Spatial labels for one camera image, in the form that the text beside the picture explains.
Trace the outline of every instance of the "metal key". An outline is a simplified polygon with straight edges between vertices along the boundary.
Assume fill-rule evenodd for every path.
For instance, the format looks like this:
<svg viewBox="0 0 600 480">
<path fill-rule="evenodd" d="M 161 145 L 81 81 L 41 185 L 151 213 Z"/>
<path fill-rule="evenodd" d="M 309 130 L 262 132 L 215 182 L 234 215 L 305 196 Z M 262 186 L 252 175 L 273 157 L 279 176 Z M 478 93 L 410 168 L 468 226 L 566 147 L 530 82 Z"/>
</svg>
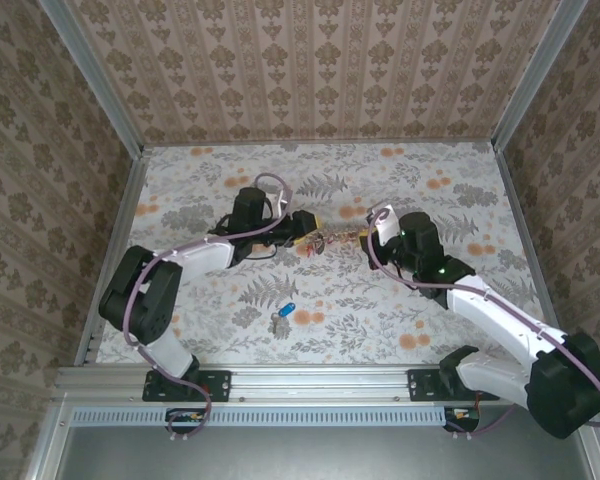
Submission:
<svg viewBox="0 0 600 480">
<path fill-rule="evenodd" d="M 278 326 L 278 322 L 280 321 L 282 317 L 280 315 L 278 315 L 277 312 L 274 312 L 271 314 L 271 321 L 273 322 L 273 327 L 271 329 L 271 333 L 273 333 L 274 335 L 276 334 L 276 327 Z"/>
</svg>

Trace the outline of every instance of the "floral tablecloth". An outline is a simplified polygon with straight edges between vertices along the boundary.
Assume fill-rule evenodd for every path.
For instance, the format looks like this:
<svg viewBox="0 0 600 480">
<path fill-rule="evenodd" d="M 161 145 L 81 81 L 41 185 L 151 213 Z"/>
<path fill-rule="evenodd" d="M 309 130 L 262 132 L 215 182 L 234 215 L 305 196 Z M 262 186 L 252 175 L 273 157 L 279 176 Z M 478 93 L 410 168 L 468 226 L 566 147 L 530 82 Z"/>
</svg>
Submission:
<svg viewBox="0 0 600 480">
<path fill-rule="evenodd" d="M 129 245 L 159 250 L 203 235 L 261 172 L 285 178 L 292 208 L 316 213 L 326 230 L 363 227 L 367 208 L 381 200 L 398 215 L 424 210 L 447 253 L 541 316 L 487 142 L 155 148 Z M 356 243 L 310 253 L 280 249 L 272 260 L 244 261 L 181 285 L 176 335 L 202 363 L 435 363 L 464 344 L 504 355 L 470 321 L 370 271 Z M 296 310 L 274 334 L 271 314 L 288 302 Z M 140 361 L 107 325 L 98 362 Z"/>
</svg>

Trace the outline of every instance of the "patterned wallpaper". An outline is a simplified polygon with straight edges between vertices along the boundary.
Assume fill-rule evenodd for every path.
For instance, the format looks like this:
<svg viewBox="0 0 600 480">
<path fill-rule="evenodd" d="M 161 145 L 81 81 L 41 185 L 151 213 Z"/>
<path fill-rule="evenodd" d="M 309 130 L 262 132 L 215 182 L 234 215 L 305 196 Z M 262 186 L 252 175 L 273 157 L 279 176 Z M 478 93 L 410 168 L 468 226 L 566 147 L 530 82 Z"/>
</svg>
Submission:
<svg viewBox="0 0 600 480">
<path fill-rule="evenodd" d="M 489 137 L 557 0 L 70 0 L 148 144 Z"/>
<path fill-rule="evenodd" d="M 589 2 L 506 156 L 558 317 L 600 345 L 600 0 Z"/>
<path fill-rule="evenodd" d="M 39 5 L 0 0 L 0 479 L 73 362 L 128 167 Z"/>
<path fill-rule="evenodd" d="M 289 182 L 294 210 L 320 217 L 327 245 L 319 255 L 307 245 L 281 248 L 270 260 L 184 280 L 173 327 L 202 363 L 437 363 L 465 344 L 502 356 L 469 320 L 369 269 L 357 233 L 382 200 L 398 215 L 426 211 L 448 254 L 541 318 L 487 141 L 156 147 L 129 244 L 162 250 L 199 237 L 230 212 L 240 188 L 267 171 Z M 274 333 L 271 314 L 288 302 L 296 310 Z M 143 361 L 107 324 L 98 362 Z"/>
</svg>

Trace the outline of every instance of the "gray leaf pattern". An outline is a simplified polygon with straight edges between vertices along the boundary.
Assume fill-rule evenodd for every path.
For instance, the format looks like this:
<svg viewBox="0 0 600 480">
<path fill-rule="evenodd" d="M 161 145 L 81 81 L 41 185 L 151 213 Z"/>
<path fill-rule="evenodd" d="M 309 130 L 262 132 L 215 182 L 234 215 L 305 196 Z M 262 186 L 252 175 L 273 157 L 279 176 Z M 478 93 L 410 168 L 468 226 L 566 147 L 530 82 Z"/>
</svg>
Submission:
<svg viewBox="0 0 600 480">
<path fill-rule="evenodd" d="M 161 250 L 200 238 L 261 172 L 289 183 L 292 209 L 317 214 L 325 238 L 361 231 L 368 208 L 383 200 L 398 215 L 427 212 L 448 254 L 541 316 L 487 142 L 155 147 L 129 245 Z M 273 192 L 276 182 L 261 186 Z M 296 309 L 274 334 L 271 314 L 289 302 Z M 271 260 L 193 278 L 181 285 L 174 315 L 176 336 L 202 363 L 436 363 L 465 344 L 504 355 L 470 321 L 371 271 L 357 241 L 332 241 L 321 255 L 301 244 L 280 248 Z M 98 361 L 141 359 L 107 325 Z"/>
</svg>

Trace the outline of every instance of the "wall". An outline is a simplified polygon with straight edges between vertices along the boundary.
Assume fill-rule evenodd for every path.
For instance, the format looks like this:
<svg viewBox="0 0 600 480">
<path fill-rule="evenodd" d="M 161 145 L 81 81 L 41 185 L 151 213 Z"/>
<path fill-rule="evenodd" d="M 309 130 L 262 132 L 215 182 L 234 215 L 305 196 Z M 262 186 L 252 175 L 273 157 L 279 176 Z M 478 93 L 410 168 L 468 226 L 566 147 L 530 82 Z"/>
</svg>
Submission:
<svg viewBox="0 0 600 480">
<path fill-rule="evenodd" d="M 73 362 L 128 168 L 38 4 L 0 0 L 0 479 Z"/>
<path fill-rule="evenodd" d="M 71 0 L 150 144 L 490 136 L 556 0 Z"/>
<path fill-rule="evenodd" d="M 600 0 L 506 148 L 558 317 L 600 345 Z"/>
</svg>

